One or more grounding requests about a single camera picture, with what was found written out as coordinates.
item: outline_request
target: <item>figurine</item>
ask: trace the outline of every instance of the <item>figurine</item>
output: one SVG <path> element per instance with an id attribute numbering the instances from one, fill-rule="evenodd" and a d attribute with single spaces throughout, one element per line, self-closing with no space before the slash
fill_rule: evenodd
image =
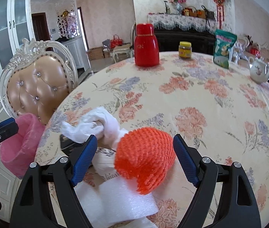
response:
<path id="1" fill-rule="evenodd" d="M 170 14 L 170 8 L 167 6 L 167 1 L 164 1 L 165 2 L 165 13 L 166 14 Z"/>

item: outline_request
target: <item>teapot handle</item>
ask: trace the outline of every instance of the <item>teapot handle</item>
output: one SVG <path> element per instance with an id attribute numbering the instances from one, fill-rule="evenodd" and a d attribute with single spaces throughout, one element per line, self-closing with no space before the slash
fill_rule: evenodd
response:
<path id="1" fill-rule="evenodd" d="M 250 56 L 250 57 L 248 58 L 248 64 L 253 64 L 253 63 L 254 63 L 254 61 L 255 61 L 255 58 L 253 58 L 252 56 Z"/>
<path id="2" fill-rule="evenodd" d="M 269 72 L 269 70 L 267 70 L 268 66 L 269 66 L 269 63 L 266 64 L 266 74 Z"/>

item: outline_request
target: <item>doorway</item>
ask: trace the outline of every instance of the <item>doorway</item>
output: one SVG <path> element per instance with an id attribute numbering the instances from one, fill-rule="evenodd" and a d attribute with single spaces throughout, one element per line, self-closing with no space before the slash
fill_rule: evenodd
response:
<path id="1" fill-rule="evenodd" d="M 83 20 L 83 14 L 82 14 L 82 8 L 78 7 L 78 15 L 79 15 L 79 24 L 81 26 L 81 34 L 82 34 L 82 38 L 83 38 L 83 42 L 85 45 L 85 50 L 89 50 L 89 46 L 88 46 L 88 41 L 87 41 L 87 36 L 86 36 L 86 31 L 85 31 L 85 27 L 84 27 L 84 20 Z"/>
<path id="2" fill-rule="evenodd" d="M 46 13 L 33 13 L 32 22 L 36 41 L 50 40 Z"/>

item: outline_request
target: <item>round table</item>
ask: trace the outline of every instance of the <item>round table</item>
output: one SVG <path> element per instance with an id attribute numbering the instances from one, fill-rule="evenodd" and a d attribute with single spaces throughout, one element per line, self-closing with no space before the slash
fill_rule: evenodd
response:
<path id="1" fill-rule="evenodd" d="M 151 126 L 172 136 L 179 133 L 216 163 L 241 162 L 262 226 L 269 222 L 269 83 L 257 85 L 249 70 L 238 65 L 221 68 L 211 55 L 193 53 L 191 60 L 182 60 L 177 52 L 162 52 L 160 65 L 151 68 L 137 67 L 130 58 L 93 75 L 62 102 L 46 126 L 35 160 L 44 165 L 63 156 L 61 122 L 76 125 L 98 106 L 105 107 L 121 128 Z M 93 167 L 84 180 L 95 187 L 103 182 Z M 214 219 L 221 186 L 217 184 L 205 225 Z M 160 228 L 177 227 L 195 190 L 176 158 L 153 192 L 160 211 L 149 219 Z M 51 196 L 59 213 L 55 192 Z"/>

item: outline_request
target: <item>metal screw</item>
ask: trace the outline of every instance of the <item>metal screw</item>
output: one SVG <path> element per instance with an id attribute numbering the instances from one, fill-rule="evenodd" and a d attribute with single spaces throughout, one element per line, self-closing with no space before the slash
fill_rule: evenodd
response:
<path id="1" fill-rule="evenodd" d="M 208 158 L 208 157 L 204 157 L 204 158 L 202 159 L 202 161 L 203 161 L 205 164 L 208 164 L 208 163 L 210 163 L 210 158 Z"/>
<path id="2" fill-rule="evenodd" d="M 38 164 L 37 164 L 36 162 L 32 162 L 32 163 L 30 164 L 30 168 L 35 168 L 37 165 L 38 165 Z"/>
<path id="3" fill-rule="evenodd" d="M 237 168 L 240 168 L 241 164 L 239 162 L 234 162 L 234 166 L 236 166 Z"/>
<path id="4" fill-rule="evenodd" d="M 68 161 L 68 158 L 62 157 L 59 161 L 63 164 L 63 163 L 66 163 Z"/>

